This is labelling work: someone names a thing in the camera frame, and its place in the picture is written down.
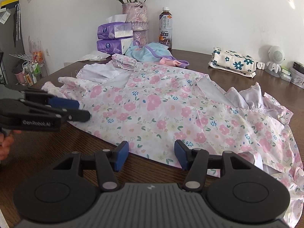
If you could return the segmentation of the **left hand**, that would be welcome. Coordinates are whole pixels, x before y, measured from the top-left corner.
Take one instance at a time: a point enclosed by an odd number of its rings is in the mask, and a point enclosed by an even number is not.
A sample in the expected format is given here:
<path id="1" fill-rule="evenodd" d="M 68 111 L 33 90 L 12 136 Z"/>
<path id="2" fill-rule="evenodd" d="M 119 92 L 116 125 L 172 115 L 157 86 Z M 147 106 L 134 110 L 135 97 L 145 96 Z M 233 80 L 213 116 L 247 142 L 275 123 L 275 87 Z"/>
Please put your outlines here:
<path id="1" fill-rule="evenodd" d="M 0 160 L 5 160 L 9 153 L 10 148 L 14 143 L 14 135 L 20 134 L 20 130 L 12 130 L 9 135 L 4 135 L 1 133 L 0 141 L 1 141 L 1 147 L 0 147 Z"/>

